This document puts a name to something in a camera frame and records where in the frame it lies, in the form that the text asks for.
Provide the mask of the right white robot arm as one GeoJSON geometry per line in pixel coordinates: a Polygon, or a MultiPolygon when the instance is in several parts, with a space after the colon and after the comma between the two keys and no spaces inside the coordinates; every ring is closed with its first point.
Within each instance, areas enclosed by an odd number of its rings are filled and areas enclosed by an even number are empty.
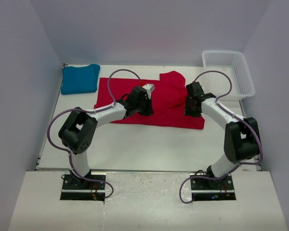
{"type": "Polygon", "coordinates": [[[204,93],[199,82],[186,85],[186,116],[209,116],[224,130],[223,154],[207,168],[203,175],[195,175],[195,181],[206,183],[210,189],[218,188],[223,179],[247,160],[259,156],[263,160],[263,149],[256,119],[245,118],[220,103],[212,93],[204,93]]]}

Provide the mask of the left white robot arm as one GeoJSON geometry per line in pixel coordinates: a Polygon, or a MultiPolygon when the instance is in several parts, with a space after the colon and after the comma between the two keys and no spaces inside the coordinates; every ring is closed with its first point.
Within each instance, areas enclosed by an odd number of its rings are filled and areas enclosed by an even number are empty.
{"type": "Polygon", "coordinates": [[[75,108],[70,113],[58,136],[69,151],[70,170],[73,173],[73,183],[80,189],[86,189],[91,182],[90,168],[87,159],[87,149],[90,147],[97,128],[113,121],[119,121],[133,116],[151,116],[153,112],[151,95],[155,86],[145,84],[136,86],[126,97],[115,103],[97,108],[90,112],[75,108]]]}

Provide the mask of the red t shirt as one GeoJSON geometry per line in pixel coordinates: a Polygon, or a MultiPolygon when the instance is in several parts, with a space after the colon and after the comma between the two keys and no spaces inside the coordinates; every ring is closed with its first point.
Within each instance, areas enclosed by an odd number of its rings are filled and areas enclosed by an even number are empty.
{"type": "MultiPolygon", "coordinates": [[[[106,106],[113,102],[108,89],[108,78],[100,78],[97,102],[94,108],[106,106]]],[[[176,71],[159,74],[159,80],[144,79],[143,84],[154,84],[152,106],[154,114],[151,116],[133,115],[127,119],[115,121],[117,124],[141,124],[160,127],[175,127],[203,130],[205,119],[184,115],[187,91],[185,77],[176,71]]],[[[111,91],[115,99],[130,93],[133,87],[140,84],[137,79],[111,79],[111,91]]]]}

